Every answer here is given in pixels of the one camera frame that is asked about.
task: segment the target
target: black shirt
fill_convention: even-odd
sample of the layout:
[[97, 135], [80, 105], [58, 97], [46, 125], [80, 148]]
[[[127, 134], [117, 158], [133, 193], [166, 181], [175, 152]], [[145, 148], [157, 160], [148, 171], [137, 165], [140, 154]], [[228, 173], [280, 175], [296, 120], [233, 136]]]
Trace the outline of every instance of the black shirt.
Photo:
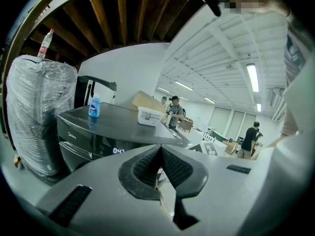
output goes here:
[[246, 136], [242, 143], [241, 148], [244, 150], [250, 151], [252, 148], [252, 141], [256, 142], [256, 135], [257, 135], [256, 129], [254, 129], [253, 127], [249, 128], [246, 131]]

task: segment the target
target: white ceiling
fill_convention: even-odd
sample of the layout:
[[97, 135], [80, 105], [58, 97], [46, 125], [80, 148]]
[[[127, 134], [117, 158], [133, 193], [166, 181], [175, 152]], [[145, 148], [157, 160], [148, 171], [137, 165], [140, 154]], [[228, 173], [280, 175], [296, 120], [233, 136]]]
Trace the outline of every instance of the white ceiling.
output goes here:
[[[235, 15], [220, 18], [202, 7], [174, 38], [157, 87], [190, 101], [273, 116], [273, 88], [285, 88], [284, 45], [286, 20], [277, 13]], [[246, 69], [255, 63], [259, 93], [252, 91]], [[191, 88], [190, 91], [178, 84]]]

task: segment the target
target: man wearing cap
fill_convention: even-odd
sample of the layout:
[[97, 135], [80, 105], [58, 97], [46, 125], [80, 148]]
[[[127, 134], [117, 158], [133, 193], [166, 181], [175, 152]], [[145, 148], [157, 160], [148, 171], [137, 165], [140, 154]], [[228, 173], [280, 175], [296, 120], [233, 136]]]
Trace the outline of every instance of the man wearing cap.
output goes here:
[[177, 96], [172, 97], [173, 106], [169, 109], [169, 114], [171, 115], [171, 120], [169, 122], [168, 127], [170, 129], [175, 130], [178, 119], [184, 118], [183, 116], [183, 108], [179, 105], [179, 98]]

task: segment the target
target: digital display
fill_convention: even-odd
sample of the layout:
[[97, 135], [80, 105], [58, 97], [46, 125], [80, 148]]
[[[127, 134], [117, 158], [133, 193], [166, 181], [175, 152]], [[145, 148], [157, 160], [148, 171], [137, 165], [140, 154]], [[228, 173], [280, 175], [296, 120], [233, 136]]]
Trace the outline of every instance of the digital display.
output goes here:
[[114, 154], [124, 153], [124, 150], [123, 150], [123, 149], [113, 148], [113, 153], [114, 153]]

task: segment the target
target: appliance top surface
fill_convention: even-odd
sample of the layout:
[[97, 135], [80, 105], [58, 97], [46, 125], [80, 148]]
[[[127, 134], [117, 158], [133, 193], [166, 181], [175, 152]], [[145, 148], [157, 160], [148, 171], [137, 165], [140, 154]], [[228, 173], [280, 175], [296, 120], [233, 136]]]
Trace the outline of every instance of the appliance top surface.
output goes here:
[[112, 139], [144, 144], [182, 144], [160, 121], [156, 127], [138, 123], [138, 112], [101, 103], [98, 118], [89, 116], [89, 105], [59, 115], [66, 122]]

